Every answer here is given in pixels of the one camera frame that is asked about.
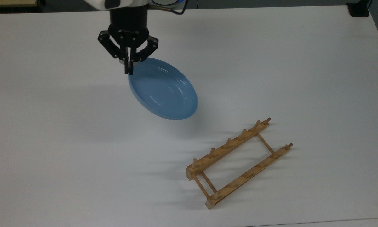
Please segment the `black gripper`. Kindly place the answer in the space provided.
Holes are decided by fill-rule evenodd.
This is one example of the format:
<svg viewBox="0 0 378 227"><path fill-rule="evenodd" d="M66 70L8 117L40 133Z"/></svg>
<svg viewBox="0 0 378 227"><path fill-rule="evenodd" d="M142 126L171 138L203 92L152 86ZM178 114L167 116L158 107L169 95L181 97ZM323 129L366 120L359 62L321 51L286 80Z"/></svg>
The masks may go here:
<svg viewBox="0 0 378 227"><path fill-rule="evenodd" d="M135 63L144 62L157 48L159 40L150 36L147 28L148 8L117 8L111 9L110 25L108 30L101 31L97 40L115 59L119 59L124 65L124 73L133 75ZM110 39L121 44L117 47ZM137 52L145 41L147 46ZM128 50L125 46L130 47L130 60Z"/></svg>

